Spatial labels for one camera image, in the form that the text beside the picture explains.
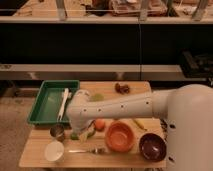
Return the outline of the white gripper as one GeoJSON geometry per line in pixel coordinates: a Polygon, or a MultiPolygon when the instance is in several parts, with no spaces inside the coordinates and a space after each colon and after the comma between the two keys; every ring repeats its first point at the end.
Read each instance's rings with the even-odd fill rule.
{"type": "Polygon", "coordinates": [[[93,121],[93,118],[83,116],[80,113],[69,116],[69,123],[72,131],[78,135],[85,132],[93,121]]]}

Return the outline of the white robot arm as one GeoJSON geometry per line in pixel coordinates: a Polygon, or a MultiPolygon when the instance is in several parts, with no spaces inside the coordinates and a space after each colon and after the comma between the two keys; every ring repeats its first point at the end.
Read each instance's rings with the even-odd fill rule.
{"type": "Polygon", "coordinates": [[[74,132],[83,132],[96,118],[165,119],[166,171],[213,171],[213,88],[190,84],[106,101],[89,97],[79,90],[67,106],[74,132]]]}

